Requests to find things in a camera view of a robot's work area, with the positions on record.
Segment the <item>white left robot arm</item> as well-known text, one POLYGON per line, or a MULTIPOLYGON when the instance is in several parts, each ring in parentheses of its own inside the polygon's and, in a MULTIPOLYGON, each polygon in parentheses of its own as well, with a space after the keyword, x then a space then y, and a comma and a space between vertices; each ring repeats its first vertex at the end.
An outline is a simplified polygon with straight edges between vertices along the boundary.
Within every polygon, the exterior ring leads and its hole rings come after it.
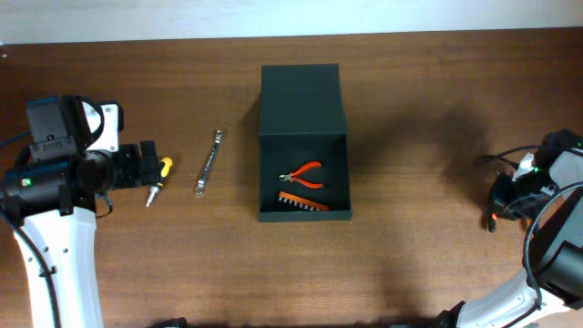
POLYGON ((159 181, 156 146, 91 149, 7 171, 1 215, 22 253, 35 327, 104 324, 95 264, 96 200, 159 181))

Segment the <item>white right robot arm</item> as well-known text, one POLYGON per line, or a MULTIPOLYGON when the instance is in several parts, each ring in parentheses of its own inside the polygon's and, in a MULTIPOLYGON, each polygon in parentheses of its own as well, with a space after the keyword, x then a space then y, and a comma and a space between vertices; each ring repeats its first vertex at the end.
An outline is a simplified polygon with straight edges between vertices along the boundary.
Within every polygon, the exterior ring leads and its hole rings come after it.
POLYGON ((561 129, 522 149, 487 198, 489 231, 498 219, 527 222, 522 267, 483 298, 441 312, 437 327, 526 327, 582 307, 582 137, 561 129))

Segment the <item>orange socket rail with sockets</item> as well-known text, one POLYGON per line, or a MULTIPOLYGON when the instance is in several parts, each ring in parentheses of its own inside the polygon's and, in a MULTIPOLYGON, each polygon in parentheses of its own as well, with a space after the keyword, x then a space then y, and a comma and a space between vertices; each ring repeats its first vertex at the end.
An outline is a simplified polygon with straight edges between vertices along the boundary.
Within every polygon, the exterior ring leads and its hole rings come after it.
POLYGON ((308 211, 329 211, 330 208, 326 205, 314 202, 312 200, 307 200, 299 196, 280 191, 278 193, 278 201, 286 204, 290 204, 302 210, 308 211))

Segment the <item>orange black long-nose pliers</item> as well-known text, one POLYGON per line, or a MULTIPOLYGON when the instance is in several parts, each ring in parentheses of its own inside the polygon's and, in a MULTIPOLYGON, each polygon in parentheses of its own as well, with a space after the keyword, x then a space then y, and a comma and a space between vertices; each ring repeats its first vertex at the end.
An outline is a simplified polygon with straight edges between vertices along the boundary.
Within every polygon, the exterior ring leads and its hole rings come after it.
POLYGON ((514 213, 507 213, 507 212, 492 212, 490 216, 487 218, 487 229, 489 232, 496 231, 496 223, 499 220, 509 220, 509 221, 520 221, 524 228, 527 229, 532 220, 529 217, 522 216, 520 213, 515 215, 514 213))

